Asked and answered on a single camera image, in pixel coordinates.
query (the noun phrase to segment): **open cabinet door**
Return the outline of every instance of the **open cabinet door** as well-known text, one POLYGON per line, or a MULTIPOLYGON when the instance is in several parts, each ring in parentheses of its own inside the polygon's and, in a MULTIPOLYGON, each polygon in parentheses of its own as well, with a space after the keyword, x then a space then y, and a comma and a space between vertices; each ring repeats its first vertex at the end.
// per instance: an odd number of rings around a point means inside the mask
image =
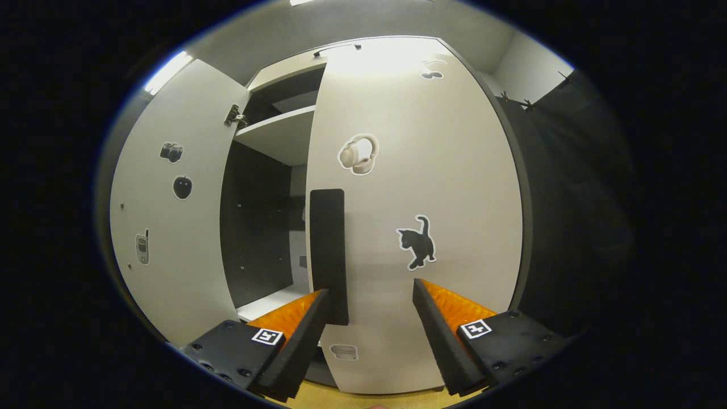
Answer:
MULTIPOLYGON (((345 192, 349 324, 327 325, 321 345, 338 387, 362 394, 443 385, 411 301, 413 278, 500 313, 513 296, 522 248, 515 163, 482 89, 437 40, 392 41, 401 46, 382 40, 329 60, 308 154, 306 202, 313 205, 314 189, 345 192), (363 175, 340 159, 360 134, 374 135, 379 147, 363 175), (402 248, 400 229, 432 239, 431 248, 421 246, 421 265, 420 254, 402 248)), ((310 237, 308 244, 314 277, 310 237)))
POLYGON ((224 121, 248 99, 245 87, 194 60, 142 112, 116 165, 116 260, 134 301, 175 346, 238 319, 222 267, 220 192, 236 130, 224 121), (183 147, 179 160, 161 157, 165 143, 183 147))

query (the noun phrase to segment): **black handle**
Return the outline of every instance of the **black handle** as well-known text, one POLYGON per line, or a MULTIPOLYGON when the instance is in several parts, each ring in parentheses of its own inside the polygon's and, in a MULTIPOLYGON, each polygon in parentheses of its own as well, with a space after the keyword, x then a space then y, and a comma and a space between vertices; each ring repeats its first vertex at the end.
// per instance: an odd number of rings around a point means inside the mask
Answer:
MULTIPOLYGON (((327 48, 320 49, 320 50, 318 50, 318 51, 316 51, 316 52, 313 53, 313 57, 320 57, 321 56, 321 51, 326 51, 327 49, 336 48, 336 47, 346 47, 348 45, 350 45, 350 44, 334 45, 332 47, 327 47, 327 48)), ((356 49, 361 49, 361 44, 354 44, 353 46, 356 47, 356 49)))
POLYGON ((313 289, 329 289, 329 324, 348 325, 346 247, 342 189, 310 191, 310 260, 313 289))

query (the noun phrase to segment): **black cat sticker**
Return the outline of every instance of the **black cat sticker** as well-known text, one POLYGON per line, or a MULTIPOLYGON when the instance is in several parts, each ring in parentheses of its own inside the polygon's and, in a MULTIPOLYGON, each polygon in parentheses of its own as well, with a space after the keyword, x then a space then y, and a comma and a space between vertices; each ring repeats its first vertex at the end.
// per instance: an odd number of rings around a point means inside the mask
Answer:
POLYGON ((422 224, 421 231, 414 229, 396 229, 396 232, 399 233, 399 248, 404 251, 410 251, 414 256, 414 260, 407 266, 409 271, 423 269, 426 261, 430 263, 437 261, 434 257, 436 246, 431 237, 429 218, 425 215, 417 215, 414 219, 422 224))

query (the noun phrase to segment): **black curtain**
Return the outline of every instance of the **black curtain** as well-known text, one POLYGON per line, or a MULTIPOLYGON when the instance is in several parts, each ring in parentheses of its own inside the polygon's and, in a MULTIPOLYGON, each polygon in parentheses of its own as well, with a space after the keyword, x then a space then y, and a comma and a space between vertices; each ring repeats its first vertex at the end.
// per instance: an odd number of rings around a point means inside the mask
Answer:
POLYGON ((532 203, 533 250, 519 309, 572 335, 605 306, 634 254, 630 218, 640 195, 626 137, 579 71, 527 109, 497 99, 532 203))

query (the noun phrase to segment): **apple sticker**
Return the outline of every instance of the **apple sticker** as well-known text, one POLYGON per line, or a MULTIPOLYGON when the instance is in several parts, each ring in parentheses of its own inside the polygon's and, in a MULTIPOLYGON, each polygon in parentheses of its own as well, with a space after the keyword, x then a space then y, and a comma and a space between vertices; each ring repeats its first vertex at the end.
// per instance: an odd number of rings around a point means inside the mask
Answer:
POLYGON ((172 190, 174 191, 174 195, 177 197, 177 199, 187 199, 192 193, 192 180, 186 175, 177 176, 177 178, 174 179, 174 183, 172 184, 172 190))

